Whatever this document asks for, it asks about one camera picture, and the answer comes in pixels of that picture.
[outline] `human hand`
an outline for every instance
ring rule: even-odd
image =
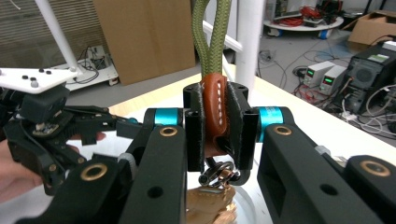
[[[96,135],[97,140],[105,137],[104,133]],[[7,140],[0,142],[0,203],[22,195],[42,183],[39,175],[12,160]]]

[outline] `white pole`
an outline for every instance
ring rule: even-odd
[[[77,72],[80,75],[80,71],[78,68],[78,63],[76,57],[73,54],[73,51],[68,44],[66,37],[64,36],[64,32],[59,25],[58,20],[55,17],[55,14],[52,11],[50,3],[48,0],[35,0],[38,8],[41,11],[41,14],[44,17],[53,37],[55,38],[56,43],[58,44],[59,49],[61,50],[64,59],[66,60],[69,70],[71,72]]]
[[[244,0],[238,2],[237,40],[242,45],[242,52],[236,52],[235,82],[250,90],[254,87],[257,58],[262,34],[262,14],[265,0]]]

